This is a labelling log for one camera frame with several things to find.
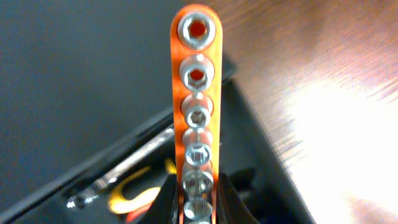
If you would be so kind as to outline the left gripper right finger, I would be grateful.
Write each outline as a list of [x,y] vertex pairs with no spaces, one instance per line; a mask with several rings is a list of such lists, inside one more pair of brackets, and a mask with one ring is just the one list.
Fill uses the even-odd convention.
[[259,224],[239,198],[226,174],[219,174],[216,188],[216,224]]

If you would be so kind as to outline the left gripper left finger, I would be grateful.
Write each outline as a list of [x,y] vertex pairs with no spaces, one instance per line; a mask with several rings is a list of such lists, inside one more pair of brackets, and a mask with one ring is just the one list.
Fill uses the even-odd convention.
[[178,206],[177,175],[170,174],[139,224],[177,224]]

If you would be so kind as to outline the red small cutting pliers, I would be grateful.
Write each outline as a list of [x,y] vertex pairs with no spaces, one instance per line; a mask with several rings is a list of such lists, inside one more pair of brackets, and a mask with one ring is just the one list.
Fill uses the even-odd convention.
[[148,203],[144,206],[141,206],[141,207],[129,212],[126,217],[125,223],[131,223],[133,221],[136,221],[142,214],[146,213],[148,211],[148,209],[150,209],[151,205],[152,205],[151,203]]

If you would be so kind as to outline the black gift box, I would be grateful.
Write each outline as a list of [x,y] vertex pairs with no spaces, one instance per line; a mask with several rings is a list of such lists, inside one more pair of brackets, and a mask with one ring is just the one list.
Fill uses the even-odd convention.
[[1,2],[1,222],[124,223],[71,196],[172,123],[181,1]]

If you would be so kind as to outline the yellow black stubby screwdriver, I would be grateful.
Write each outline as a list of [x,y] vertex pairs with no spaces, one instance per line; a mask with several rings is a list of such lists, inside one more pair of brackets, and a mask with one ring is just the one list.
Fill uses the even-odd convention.
[[166,178],[170,174],[176,174],[176,171],[172,159],[139,169],[109,193],[109,211],[120,215],[138,211],[151,204],[158,196]]

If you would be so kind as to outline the chrome blue ratchet wrench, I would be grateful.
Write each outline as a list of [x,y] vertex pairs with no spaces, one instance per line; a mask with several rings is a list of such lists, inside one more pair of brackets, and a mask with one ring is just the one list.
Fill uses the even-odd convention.
[[107,189],[111,184],[115,183],[123,174],[132,169],[138,163],[149,157],[167,141],[171,140],[175,135],[174,125],[170,125],[159,134],[156,134],[152,139],[133,152],[130,156],[125,158],[110,171],[93,181],[89,186],[71,196],[66,203],[68,209],[82,209],[91,204],[97,199],[98,192]]

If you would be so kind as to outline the orange socket bit holder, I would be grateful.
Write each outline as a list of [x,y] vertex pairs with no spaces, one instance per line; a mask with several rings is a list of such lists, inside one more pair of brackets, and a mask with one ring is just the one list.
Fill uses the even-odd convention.
[[170,28],[178,223],[216,223],[220,163],[223,27],[190,4]]

